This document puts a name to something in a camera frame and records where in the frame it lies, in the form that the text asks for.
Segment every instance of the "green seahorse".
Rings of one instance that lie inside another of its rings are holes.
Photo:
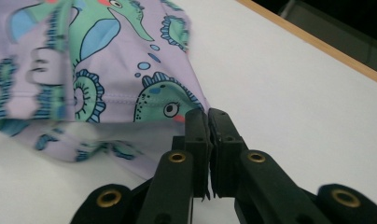
[[[56,48],[61,49],[70,7],[77,10],[69,26],[69,50],[74,67],[105,48],[119,33],[120,24],[113,12],[124,16],[141,38],[153,41],[142,26],[143,8],[134,0],[45,0],[38,5],[22,8],[10,17],[12,39],[18,41],[36,24],[58,10],[52,35],[62,40]]]

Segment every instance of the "seahorse print fabric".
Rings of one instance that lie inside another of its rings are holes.
[[[152,177],[185,113],[208,109],[188,40],[168,0],[0,0],[0,132]]]

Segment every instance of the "seahorse eye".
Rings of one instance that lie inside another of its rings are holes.
[[[115,7],[122,7],[122,4],[118,1],[111,0],[109,2],[110,2],[111,5],[113,5]]]
[[[169,103],[164,107],[164,115],[173,118],[179,112],[179,103]]]

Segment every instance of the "seahorse print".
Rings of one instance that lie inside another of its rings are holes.
[[[142,39],[153,41],[142,26],[144,8],[134,0],[44,0],[37,5],[17,10],[10,17],[9,31],[13,41],[18,42],[45,19],[49,26],[45,47],[33,51],[33,69],[27,75],[27,79],[41,90],[36,97],[40,108],[35,112],[34,119],[58,120],[64,116],[63,65],[58,61],[67,47],[66,26],[71,8],[77,12],[69,25],[68,47],[73,71],[80,62],[104,49],[117,36],[120,23],[114,13],[127,19]],[[93,116],[84,120],[99,121],[99,113],[105,109],[105,104],[99,103],[96,108],[92,110]],[[77,112],[76,118],[83,120],[88,116],[83,116],[83,113],[87,113],[87,110]]]

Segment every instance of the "cartoon seahorse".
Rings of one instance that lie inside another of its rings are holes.
[[[14,41],[18,41],[36,24],[49,17],[58,7],[55,16],[56,29],[53,35],[56,39],[63,37],[63,25],[70,12],[66,6],[77,10],[69,28],[69,49],[73,66],[90,57],[95,52],[105,48],[119,33],[120,23],[113,15],[116,12],[124,16],[135,32],[147,41],[153,38],[142,26],[143,7],[133,0],[45,0],[42,3],[16,11],[10,18],[10,33]]]
[[[140,37],[153,41],[142,26],[144,8],[138,2],[133,0],[81,0],[81,2],[82,6],[74,5],[78,14],[69,29],[71,40],[69,49],[73,65],[106,47],[119,33],[120,24],[113,11],[124,16]]]
[[[62,58],[59,52],[66,48],[65,33],[71,7],[77,10],[69,27],[69,50],[73,70],[81,61],[104,49],[119,33],[120,23],[114,12],[124,16],[141,38],[153,41],[142,26],[143,8],[133,0],[44,0],[40,4],[16,11],[10,17],[10,33],[16,42],[36,24],[48,18],[46,46],[34,50],[33,69],[27,76],[28,80],[39,85],[41,90],[36,97],[40,109],[35,112],[34,119],[63,117],[63,66],[56,62]],[[45,102],[46,99],[57,100]]]
[[[145,87],[136,101],[134,121],[173,119],[184,122],[185,115],[194,108],[202,108],[200,101],[186,87],[162,72],[144,76]]]

